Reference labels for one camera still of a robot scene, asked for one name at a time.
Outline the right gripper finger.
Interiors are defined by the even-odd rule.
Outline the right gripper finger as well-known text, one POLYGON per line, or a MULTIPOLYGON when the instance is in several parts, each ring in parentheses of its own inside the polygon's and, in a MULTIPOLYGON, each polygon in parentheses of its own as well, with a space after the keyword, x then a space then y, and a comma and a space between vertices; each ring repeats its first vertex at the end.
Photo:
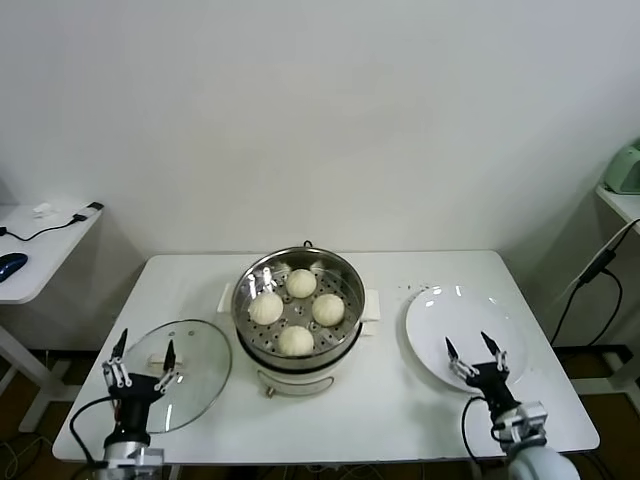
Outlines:
POLYGON ((484 373, 497 373, 497 374, 509 374, 510 369, 507 365, 507 352, 502 350, 497 342, 487 335, 484 331, 481 332, 482 339, 493 356, 494 360, 492 362, 486 362, 480 365, 481 370, 484 373))
POLYGON ((445 338, 446 350, 449 358, 449 368, 453 374, 463 381, 467 386, 474 387, 476 379, 476 369, 460 359, 460 356, 451 342, 451 340, 445 338))

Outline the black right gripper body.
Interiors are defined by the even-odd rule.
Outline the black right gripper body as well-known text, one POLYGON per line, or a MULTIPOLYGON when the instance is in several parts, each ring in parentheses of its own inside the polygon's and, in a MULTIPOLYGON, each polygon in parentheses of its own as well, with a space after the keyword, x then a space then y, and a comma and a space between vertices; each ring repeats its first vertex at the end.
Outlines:
POLYGON ((491 416, 501 416, 519 406, 506 384, 508 370, 499 370, 496 362, 475 364, 473 368, 475 373, 465 383, 482 392, 491 416))

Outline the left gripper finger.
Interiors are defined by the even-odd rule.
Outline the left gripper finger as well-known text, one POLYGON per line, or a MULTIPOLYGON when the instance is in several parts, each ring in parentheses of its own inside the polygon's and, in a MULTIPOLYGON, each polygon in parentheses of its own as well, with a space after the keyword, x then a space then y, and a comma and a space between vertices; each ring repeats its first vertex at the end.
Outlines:
POLYGON ((102 373, 106 386, 118 389, 132 386, 128 369, 123 362, 123 356, 127 343, 128 330, 124 329, 119 340, 112 349, 111 356, 102 363, 102 373))
POLYGON ((154 390, 165 394, 178 375, 174 342, 170 340, 163 361, 163 375, 154 385, 154 390))

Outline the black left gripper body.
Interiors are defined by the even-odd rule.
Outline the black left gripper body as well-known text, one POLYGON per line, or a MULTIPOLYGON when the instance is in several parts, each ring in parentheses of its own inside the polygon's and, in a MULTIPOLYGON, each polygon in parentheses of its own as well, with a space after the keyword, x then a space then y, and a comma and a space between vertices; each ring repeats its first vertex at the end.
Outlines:
POLYGON ((129 387, 109 387, 111 399, 118 403, 110 441, 150 441, 147 421, 151 405, 162 397, 161 390, 156 388, 159 379, 142 374, 132 374, 130 379, 129 387))

